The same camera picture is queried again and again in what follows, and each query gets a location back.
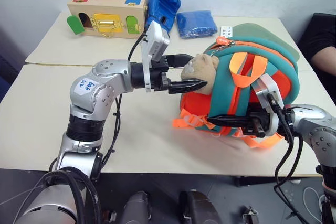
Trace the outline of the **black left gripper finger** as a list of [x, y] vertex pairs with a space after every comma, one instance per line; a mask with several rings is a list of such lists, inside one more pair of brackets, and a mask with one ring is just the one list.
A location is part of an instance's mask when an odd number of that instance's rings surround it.
[[201, 89], [207, 85], [207, 81], [200, 79], [186, 79], [181, 81], [172, 81], [168, 86], [169, 94], [188, 93]]
[[184, 67], [192, 59], [193, 56], [190, 56], [188, 54], [168, 55], [167, 63], [169, 67], [180, 68]]

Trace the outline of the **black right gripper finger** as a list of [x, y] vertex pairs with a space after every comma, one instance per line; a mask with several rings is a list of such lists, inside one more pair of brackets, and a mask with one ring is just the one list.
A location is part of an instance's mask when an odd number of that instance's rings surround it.
[[240, 128], [247, 127], [249, 125], [250, 117], [223, 114], [208, 117], [207, 121], [216, 126]]

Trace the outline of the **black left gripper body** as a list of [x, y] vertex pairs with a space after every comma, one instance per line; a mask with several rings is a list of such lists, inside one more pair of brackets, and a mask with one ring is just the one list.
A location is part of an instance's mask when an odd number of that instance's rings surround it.
[[154, 91], [164, 91], [169, 87], [169, 81], [166, 73], [169, 70], [169, 64], [166, 56], [163, 56], [160, 61], [151, 60], [150, 80], [151, 89]]

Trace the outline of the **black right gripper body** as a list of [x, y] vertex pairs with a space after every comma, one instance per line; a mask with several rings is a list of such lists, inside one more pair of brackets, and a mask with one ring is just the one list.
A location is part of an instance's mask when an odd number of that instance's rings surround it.
[[242, 127], [244, 135], [265, 137], [270, 127], [270, 114], [266, 112], [252, 112], [245, 116], [246, 123]]

